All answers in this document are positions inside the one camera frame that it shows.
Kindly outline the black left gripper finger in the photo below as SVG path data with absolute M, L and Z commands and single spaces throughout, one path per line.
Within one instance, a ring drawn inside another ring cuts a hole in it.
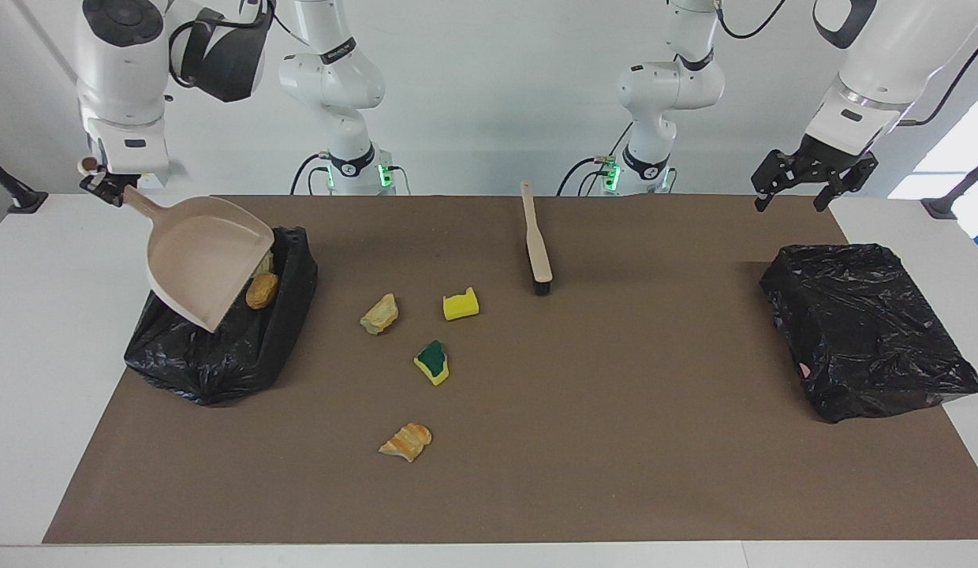
M 817 179 L 825 182 L 825 185 L 813 201 L 815 210 L 824 212 L 840 196 L 860 191 L 878 165 L 878 159 L 874 154 L 866 154 L 845 173 L 840 173 L 832 166 L 820 168 Z
M 796 155 L 781 150 L 770 150 L 766 154 L 751 176 L 752 187 L 756 191 L 753 204 L 757 212 L 765 212 L 775 196 L 801 183 L 800 175 L 795 170 L 797 163 Z

